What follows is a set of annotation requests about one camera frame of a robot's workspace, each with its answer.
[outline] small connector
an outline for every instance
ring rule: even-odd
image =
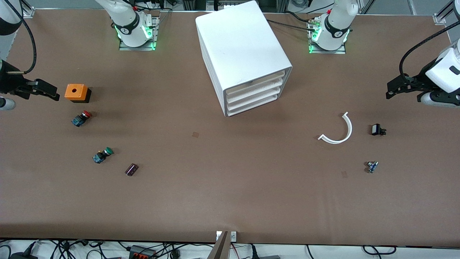
[[[386,135],[386,129],[382,129],[380,127],[380,124],[378,124],[378,123],[372,125],[372,136],[377,136],[377,135],[381,135],[381,136]]]

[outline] black cable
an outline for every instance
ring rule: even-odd
[[[292,16],[294,16],[297,20],[301,21],[301,22],[304,22],[304,23],[307,23],[308,20],[305,20],[305,19],[302,19],[300,18],[299,16],[297,16],[297,14],[291,12],[291,11],[285,11],[285,13],[289,13],[289,14],[292,14]]]
[[[52,253],[51,256],[50,256],[50,259],[54,259],[54,253],[56,252],[56,250],[57,250],[58,247],[59,247],[59,243],[55,243],[55,244],[56,244],[56,246],[54,247],[54,250],[53,250],[53,253]]]
[[[259,255],[257,255],[257,249],[254,244],[250,244],[251,247],[253,248],[253,259],[259,259]]]
[[[192,246],[196,246],[196,247],[200,247],[200,246],[207,246],[207,247],[214,247],[212,245],[208,245],[208,244],[190,244]]]
[[[453,23],[453,24],[447,26],[446,28],[440,30],[439,32],[437,32],[437,33],[435,33],[435,34],[429,36],[428,38],[422,40],[419,44],[417,44],[417,45],[413,46],[411,49],[409,49],[409,50],[404,54],[404,56],[401,58],[401,61],[399,62],[399,73],[401,74],[401,78],[402,78],[403,80],[405,80],[406,82],[408,82],[408,80],[407,80],[407,78],[406,78],[406,76],[404,75],[404,72],[403,72],[403,64],[404,64],[405,59],[407,58],[407,56],[409,56],[409,54],[411,54],[411,52],[413,52],[416,48],[422,46],[423,44],[427,43],[427,42],[430,41],[431,39],[433,39],[433,38],[435,38],[435,37],[441,35],[442,33],[444,33],[444,32],[446,32],[446,31],[452,29],[453,27],[455,27],[455,26],[457,26],[457,25],[459,25],[459,24],[460,24],[460,21],[458,21],[458,22],[456,22],[456,23]]]
[[[332,3],[332,4],[328,5],[328,6],[325,6],[325,7],[321,7],[321,8],[315,9],[315,10],[313,10],[313,11],[305,12],[305,13],[316,12],[316,11],[318,11],[318,10],[321,10],[321,9],[324,9],[324,8],[328,8],[329,6],[331,6],[331,5],[333,5],[333,4],[334,4],[334,3]]]
[[[310,247],[308,245],[306,245],[306,246],[307,246],[307,251],[308,251],[308,254],[310,255],[310,258],[314,259],[313,255],[311,255]]]
[[[10,259],[10,257],[11,257],[11,247],[8,246],[8,245],[2,245],[2,246],[0,246],[0,248],[2,248],[2,247],[6,247],[6,248],[8,249],[8,258],[7,258],[7,259]]]
[[[375,253],[368,252],[368,251],[366,250],[366,247],[372,247],[372,249],[375,251]],[[394,246],[391,246],[391,247],[393,248],[393,251],[390,251],[390,252],[387,252],[387,253],[381,253],[381,252],[379,252],[379,251],[375,248],[375,246],[371,246],[371,245],[363,245],[363,246],[362,246],[362,249],[364,250],[364,252],[365,252],[366,254],[369,254],[369,255],[372,255],[372,256],[378,255],[378,256],[379,256],[379,259],[382,259],[382,255],[390,255],[390,254],[396,253],[396,247],[394,247]]]
[[[30,245],[26,248],[26,250],[23,252],[23,256],[24,256],[24,257],[30,256],[30,254],[32,253],[32,249],[34,248],[34,245],[35,245],[36,242],[37,242],[37,241],[32,242],[32,244],[30,244]]]
[[[332,6],[333,4],[334,4],[334,3],[332,3],[332,4],[330,4],[330,5],[327,5],[327,6],[325,6],[325,7],[321,7],[321,8],[315,9],[315,10],[313,10],[313,11],[305,12],[305,14],[307,14],[307,13],[312,13],[312,12],[316,12],[316,11],[321,10],[321,9],[324,9],[324,8],[328,8],[329,6]],[[302,22],[304,22],[304,23],[307,23],[307,22],[308,22],[308,20],[305,20],[305,19],[300,18],[300,17],[297,16],[297,14],[295,14],[294,12],[285,11],[285,13],[292,14],[292,16],[294,16],[297,20],[302,21]]]
[[[120,241],[117,241],[117,242],[121,245],[121,247],[123,247],[124,249],[128,251],[128,247],[123,246],[123,244]]]
[[[148,8],[148,7],[146,7],[146,6],[138,6],[138,5],[136,5],[136,4],[131,4],[128,0],[123,0],[123,2],[125,2],[125,3],[127,3],[127,4],[129,4],[129,5],[131,5],[132,7],[136,7],[136,8],[138,9],[138,11],[143,11],[143,10],[149,10],[149,11],[151,11],[151,10],[164,10],[164,9],[166,9],[166,10],[171,10],[171,11],[172,11],[171,8]]]
[[[99,251],[101,252],[101,256],[104,258],[104,259],[107,259],[107,256],[105,256],[104,252],[102,252],[102,247],[99,246]]]
[[[101,259],[104,259],[104,258],[102,257],[101,252],[99,252],[99,250],[96,250],[96,249],[93,249],[93,250],[89,251],[89,252],[86,254],[86,259],[88,259],[88,256],[89,256],[89,254],[90,254],[91,252],[98,252],[98,253],[101,255]]]
[[[312,31],[312,32],[315,31],[314,29],[309,29],[309,28],[305,28],[305,27],[299,27],[299,26],[290,25],[290,24],[283,24],[283,23],[280,23],[280,22],[277,22],[277,21],[272,21],[272,20],[269,20],[269,19],[267,19],[267,22],[271,22],[271,23],[274,23],[274,24],[281,24],[281,25],[288,26],[288,27],[291,27],[291,28],[296,28],[296,29],[304,29],[304,30]]]
[[[89,246],[91,246],[92,248],[96,248],[96,247],[100,247],[102,244],[103,244],[102,241],[93,241],[89,243]]]
[[[27,73],[31,72],[34,69],[35,64],[37,63],[37,46],[35,45],[35,39],[34,39],[34,36],[32,35],[32,31],[30,30],[30,28],[27,25],[26,21],[24,20],[23,16],[21,14],[19,14],[19,12],[16,10],[16,8],[14,8],[14,6],[10,3],[9,0],[5,0],[5,3],[13,10],[13,12],[16,13],[16,15],[19,17],[19,19],[21,19],[21,22],[26,27],[27,32],[29,33],[29,36],[30,36],[30,40],[32,41],[32,49],[33,49],[33,52],[34,52],[34,59],[32,60],[32,65],[29,67],[29,69],[27,69],[26,71],[21,73],[21,74],[27,74]]]

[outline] brown table surface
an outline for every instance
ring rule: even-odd
[[[201,57],[202,14],[170,13],[154,52],[118,51],[105,11],[27,20],[38,54],[26,77],[62,97],[13,96],[17,108],[0,113],[0,236],[212,242],[236,230],[239,242],[460,246],[459,110],[415,93],[385,99],[402,55],[442,28],[431,17],[358,16],[346,55],[308,54],[304,31],[271,24],[293,64],[284,92],[225,118]],[[405,72],[448,44],[428,42]],[[31,57],[21,28],[8,61],[26,69]],[[68,83],[91,87],[91,102],[66,100]],[[77,128],[84,109],[96,116]],[[345,136],[344,112],[350,139],[317,140]],[[375,123],[388,135],[371,136]],[[115,154],[95,164],[106,146]],[[127,177],[131,163],[140,169]]]

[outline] purple component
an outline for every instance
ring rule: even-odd
[[[136,164],[131,164],[128,169],[125,171],[125,174],[127,176],[132,176],[134,174],[134,172],[136,172],[136,170],[139,168],[138,165]]]

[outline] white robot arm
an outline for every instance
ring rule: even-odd
[[[95,0],[110,15],[120,39],[129,47],[139,47],[153,37],[152,16],[135,11],[124,0]]]
[[[127,0],[95,0],[109,13],[114,22],[120,39],[128,47],[139,47],[151,39],[153,35],[152,16],[142,11],[135,11]],[[41,80],[31,81],[23,77],[35,66],[35,41],[23,18],[23,10],[19,0],[0,0],[0,35],[10,35],[24,24],[29,32],[34,48],[34,61],[26,71],[0,59],[0,93],[17,95],[29,99],[30,95],[42,95],[53,100],[59,100],[57,88]],[[12,110],[15,107],[13,100],[0,99],[0,110]]]
[[[435,106],[460,107],[460,39],[442,50],[439,56],[422,68],[420,73],[409,77],[403,73],[405,58],[417,47],[443,32],[460,25],[460,0],[454,1],[454,10],[458,22],[440,30],[410,49],[402,58],[399,69],[401,75],[387,83],[386,98],[396,94],[421,91],[417,101]]]
[[[330,12],[319,17],[318,32],[311,39],[325,50],[336,50],[346,41],[350,25],[358,14],[357,0],[334,0]]]

